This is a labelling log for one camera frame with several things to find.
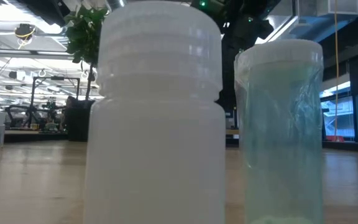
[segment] white plastic bottle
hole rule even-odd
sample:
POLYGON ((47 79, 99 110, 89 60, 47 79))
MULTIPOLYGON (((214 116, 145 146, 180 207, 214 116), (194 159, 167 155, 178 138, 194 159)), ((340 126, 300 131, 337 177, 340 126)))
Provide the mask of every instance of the white plastic bottle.
POLYGON ((105 21, 84 224, 223 224, 221 38, 197 9, 137 2, 105 21))

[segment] metal frame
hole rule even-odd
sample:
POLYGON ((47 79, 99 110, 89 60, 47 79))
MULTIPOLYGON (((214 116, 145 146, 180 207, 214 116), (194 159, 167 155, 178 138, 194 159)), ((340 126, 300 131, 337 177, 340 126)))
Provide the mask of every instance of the metal frame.
MULTIPOLYGON (((34 107, 34 94, 35 94, 35 89, 38 87, 36 84, 36 81, 38 79, 50 79, 50 80, 77 80, 77 91, 76 91, 76 99, 78 100, 78 95, 80 94, 80 78, 66 78, 66 77, 34 77, 33 81, 32 81, 32 90, 31 90, 31 102, 30 102, 30 110, 31 108, 34 107)), ((28 127, 30 127, 32 122, 32 114, 30 113, 29 115, 29 124, 27 125, 28 127)))

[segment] black pot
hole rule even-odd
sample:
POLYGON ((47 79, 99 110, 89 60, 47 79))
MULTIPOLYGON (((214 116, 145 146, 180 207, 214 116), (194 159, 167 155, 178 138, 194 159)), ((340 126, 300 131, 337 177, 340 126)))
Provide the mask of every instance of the black pot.
POLYGON ((88 141, 90 110, 84 108, 67 108, 65 123, 69 141, 88 141))

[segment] table surface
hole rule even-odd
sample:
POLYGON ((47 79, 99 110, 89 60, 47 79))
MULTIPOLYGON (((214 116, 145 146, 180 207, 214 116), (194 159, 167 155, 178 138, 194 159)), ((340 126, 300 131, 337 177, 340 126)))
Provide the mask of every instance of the table surface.
MULTIPOLYGON (((326 224, 358 224, 358 152, 324 150, 326 224)), ((0 224, 80 224, 86 144, 6 144, 0 149, 0 224)), ((226 224, 244 224, 241 152, 226 151, 226 224)))

